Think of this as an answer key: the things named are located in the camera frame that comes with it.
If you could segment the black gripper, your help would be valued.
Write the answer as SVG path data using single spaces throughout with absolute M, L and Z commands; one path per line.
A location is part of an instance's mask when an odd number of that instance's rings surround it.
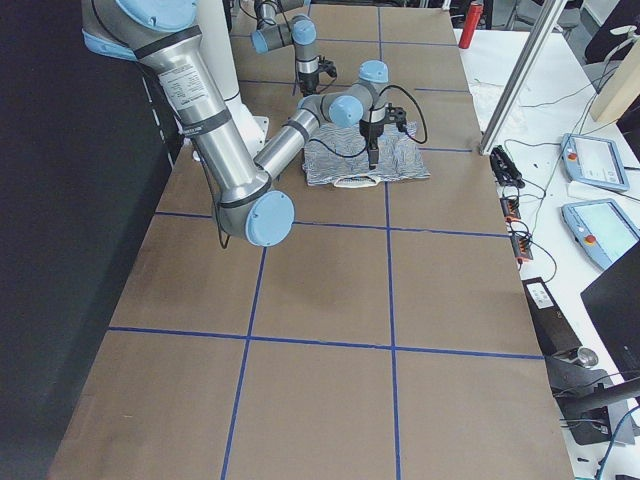
M 297 83 L 303 96 L 314 95 L 318 92 L 319 73 L 297 73 Z
M 384 133 L 384 125 L 383 121 L 368 122 L 361 120 L 359 122 L 359 132 L 365 141 L 370 169 L 376 169 L 379 164 L 378 138 Z

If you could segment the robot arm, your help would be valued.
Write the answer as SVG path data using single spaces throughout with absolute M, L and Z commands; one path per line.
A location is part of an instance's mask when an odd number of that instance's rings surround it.
M 311 94 L 266 144 L 239 95 L 224 1 L 84 1 L 86 47 L 128 60 L 159 80 L 182 130 L 219 192 L 212 196 L 220 233 L 270 247 L 294 221 L 294 204 L 273 180 L 326 123 L 379 127 L 386 112 L 387 65 L 364 62 L 338 93 Z
M 313 21 L 304 14 L 286 18 L 286 12 L 301 8 L 309 1 L 255 1 L 256 30 L 251 34 L 254 49 L 266 54 L 287 46 L 294 48 L 295 79 L 301 93 L 317 93 L 320 55 Z

